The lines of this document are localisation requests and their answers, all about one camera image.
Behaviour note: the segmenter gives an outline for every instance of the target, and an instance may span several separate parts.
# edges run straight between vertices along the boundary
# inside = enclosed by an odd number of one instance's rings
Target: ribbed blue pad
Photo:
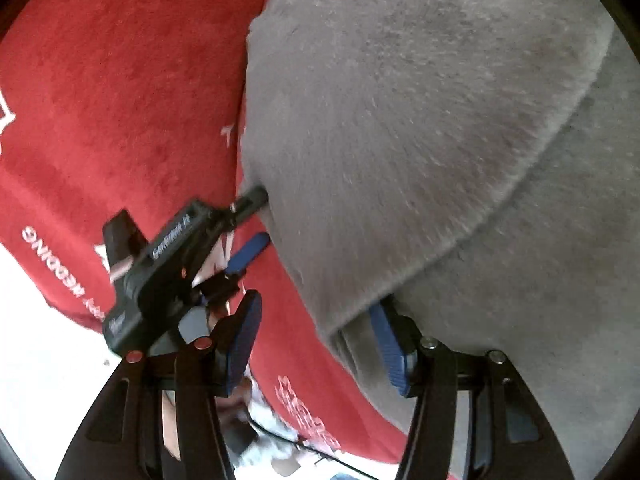
[[[254,235],[229,260],[225,272],[227,274],[236,274],[244,271],[249,264],[255,260],[258,254],[267,248],[270,241],[271,239],[267,233],[258,233]]]
[[[238,312],[246,308],[242,326],[236,332],[229,352],[226,356],[226,390],[230,395],[233,389],[240,384],[249,355],[254,347],[255,336],[260,328],[262,320],[262,297],[256,290],[249,290],[238,307]]]
[[[369,308],[369,316],[373,332],[378,340],[378,349],[385,363],[389,381],[398,389],[403,397],[407,396],[410,389],[407,377],[406,357],[400,348],[396,335],[386,318],[382,305],[376,303]]]

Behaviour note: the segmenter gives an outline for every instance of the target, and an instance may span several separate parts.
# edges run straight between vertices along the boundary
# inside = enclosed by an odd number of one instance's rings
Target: screw
[[[142,358],[144,356],[145,355],[140,350],[132,350],[127,354],[127,363],[132,365],[135,363],[139,363],[140,361],[142,361]]]
[[[420,345],[427,350],[435,350],[438,346],[438,340],[433,337],[423,337],[420,339]]]
[[[505,362],[507,362],[507,356],[500,350],[491,350],[489,352],[489,359],[497,365],[505,364]]]
[[[196,341],[193,342],[193,345],[198,350],[206,350],[207,348],[210,348],[211,345],[213,345],[213,341],[208,337],[203,336],[203,337],[197,338]]]

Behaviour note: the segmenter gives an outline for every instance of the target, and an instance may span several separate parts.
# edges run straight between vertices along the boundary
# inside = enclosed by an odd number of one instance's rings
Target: gray blanket
[[[579,479],[640,404],[640,71],[613,30],[597,0],[270,0],[252,24],[247,183],[399,428],[366,316],[391,291],[450,347],[507,351]]]

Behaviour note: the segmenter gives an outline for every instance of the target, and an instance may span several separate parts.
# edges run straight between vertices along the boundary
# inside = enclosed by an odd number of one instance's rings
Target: folded gray fabric
[[[366,315],[392,291],[453,349],[509,353],[579,480],[638,408],[640,72],[617,38],[598,76],[613,29],[597,0],[270,0],[252,24],[247,184],[399,428]]]

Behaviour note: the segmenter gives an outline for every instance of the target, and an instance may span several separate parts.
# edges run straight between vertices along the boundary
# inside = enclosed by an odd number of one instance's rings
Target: wire
[[[249,410],[244,410],[244,412],[246,413],[246,417],[252,426],[255,426],[257,430],[263,432],[264,434],[269,435],[271,438],[275,438],[276,440],[285,442],[286,444],[293,444],[296,447],[301,447],[302,449],[306,449],[307,451],[318,454],[322,458],[325,458],[327,460],[333,460],[334,462],[337,462],[338,464],[343,465],[348,469],[351,469],[353,472],[356,472],[359,475],[365,476],[366,478],[370,478],[371,480],[378,480],[375,476],[371,476],[370,474],[365,473],[364,471],[361,471],[360,469],[357,469],[356,467],[349,465],[346,462],[343,462],[342,460],[340,460],[339,458],[336,458],[335,456],[332,456],[328,453],[320,451],[319,449],[315,449],[311,446],[305,446],[304,444],[294,442],[293,440],[289,440],[288,438],[285,438],[279,434],[271,433],[271,431],[269,430],[265,430],[260,424],[258,424],[255,420],[251,418],[251,415],[249,415]]]

